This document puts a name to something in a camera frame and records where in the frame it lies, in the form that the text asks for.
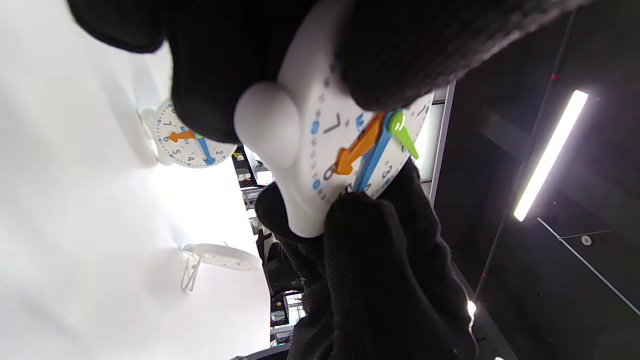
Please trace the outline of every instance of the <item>orange hour hand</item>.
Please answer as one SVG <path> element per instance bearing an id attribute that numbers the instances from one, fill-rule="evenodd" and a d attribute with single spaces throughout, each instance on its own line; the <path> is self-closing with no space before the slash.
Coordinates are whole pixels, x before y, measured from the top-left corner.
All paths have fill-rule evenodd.
<path id="1" fill-rule="evenodd" d="M 193 133 L 193 130 L 187 130 L 182 133 L 172 132 L 171 135 L 169 135 L 169 139 L 173 142 L 178 142 L 178 140 L 180 139 L 195 139 L 195 138 L 196 136 Z"/>
<path id="2" fill-rule="evenodd" d="M 364 134 L 353 143 L 350 149 L 340 149 L 335 162 L 334 172 L 336 174 L 349 175 L 353 171 L 351 164 L 376 145 L 380 137 L 384 117 L 384 113 L 377 113 L 365 128 Z"/>

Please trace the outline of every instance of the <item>green second hand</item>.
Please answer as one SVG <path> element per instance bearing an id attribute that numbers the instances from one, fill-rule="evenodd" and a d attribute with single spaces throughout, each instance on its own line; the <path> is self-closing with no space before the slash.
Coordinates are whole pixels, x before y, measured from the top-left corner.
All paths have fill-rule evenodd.
<path id="1" fill-rule="evenodd" d="M 396 140 L 409 150 L 415 159 L 418 158 L 418 150 L 416 150 L 415 145 L 413 144 L 411 135 L 409 135 L 409 130 L 404 126 L 404 113 L 402 111 L 396 111 L 391 115 L 388 130 Z"/>

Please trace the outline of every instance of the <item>black glove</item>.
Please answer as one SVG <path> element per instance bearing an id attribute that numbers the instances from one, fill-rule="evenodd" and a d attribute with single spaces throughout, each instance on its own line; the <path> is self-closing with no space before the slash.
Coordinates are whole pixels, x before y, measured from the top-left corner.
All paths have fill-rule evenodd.
<path id="1" fill-rule="evenodd" d="M 291 232 L 276 184 L 255 209 L 305 278 L 289 359 L 474 358 L 467 296 L 411 161 L 378 199 L 339 198 L 317 238 Z"/>
<path id="2" fill-rule="evenodd" d="M 343 78 L 367 110 L 392 111 L 587 0 L 360 0 L 344 42 Z M 238 143 L 240 95 L 275 81 L 316 0 L 68 0 L 78 24 L 109 45 L 173 54 L 172 99 L 191 129 Z"/>

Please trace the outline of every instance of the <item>clock on table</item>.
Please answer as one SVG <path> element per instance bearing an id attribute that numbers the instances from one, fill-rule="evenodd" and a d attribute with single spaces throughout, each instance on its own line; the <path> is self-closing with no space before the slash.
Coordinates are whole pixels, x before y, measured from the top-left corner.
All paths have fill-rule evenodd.
<path id="1" fill-rule="evenodd" d="M 188 168 L 212 167 L 231 157 L 237 147 L 236 144 L 207 139 L 188 128 L 176 115 L 170 100 L 157 110 L 143 111 L 141 120 L 151 134 L 158 162 L 163 165 L 176 163 Z"/>

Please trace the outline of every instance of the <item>toy clock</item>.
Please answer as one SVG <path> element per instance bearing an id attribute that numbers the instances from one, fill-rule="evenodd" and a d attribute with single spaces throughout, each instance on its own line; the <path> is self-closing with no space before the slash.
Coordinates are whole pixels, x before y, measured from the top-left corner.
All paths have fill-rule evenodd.
<path id="1" fill-rule="evenodd" d="M 207 139 L 186 127 L 169 100 L 157 110 L 143 111 L 141 120 L 151 133 L 158 162 L 163 165 L 176 163 L 188 168 L 212 167 L 226 160 L 237 147 L 236 144 Z"/>
<path id="2" fill-rule="evenodd" d="M 331 204 L 346 192 L 377 197 L 409 155 L 433 100 L 371 113 L 340 81 L 336 50 L 354 1 L 322 0 L 300 26 L 276 83 L 257 83 L 241 96 L 236 133 L 272 171 L 291 230 L 323 231 Z"/>

